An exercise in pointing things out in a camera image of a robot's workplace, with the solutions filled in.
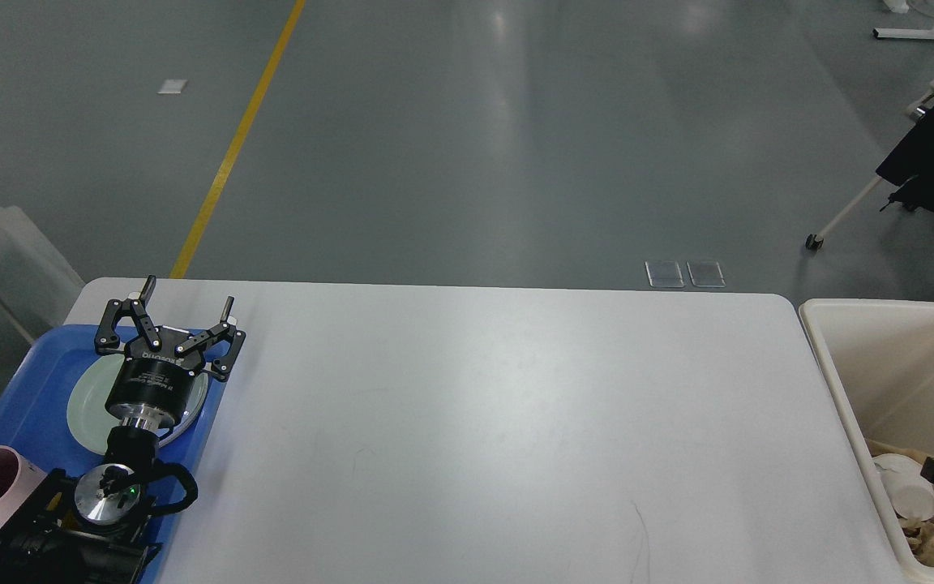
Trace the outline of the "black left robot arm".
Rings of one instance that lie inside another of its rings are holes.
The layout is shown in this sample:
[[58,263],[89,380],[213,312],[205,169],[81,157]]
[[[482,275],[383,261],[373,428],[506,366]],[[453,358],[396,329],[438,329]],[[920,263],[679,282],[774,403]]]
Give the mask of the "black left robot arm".
[[[0,444],[57,466],[0,527],[0,583],[138,583],[158,573],[177,516],[196,502],[193,476],[224,384],[246,340],[233,297],[210,328],[156,324],[156,278],[106,303],[96,326],[52,330],[5,395]],[[49,429],[53,399],[103,358],[119,358],[94,400],[112,422],[101,454]]]

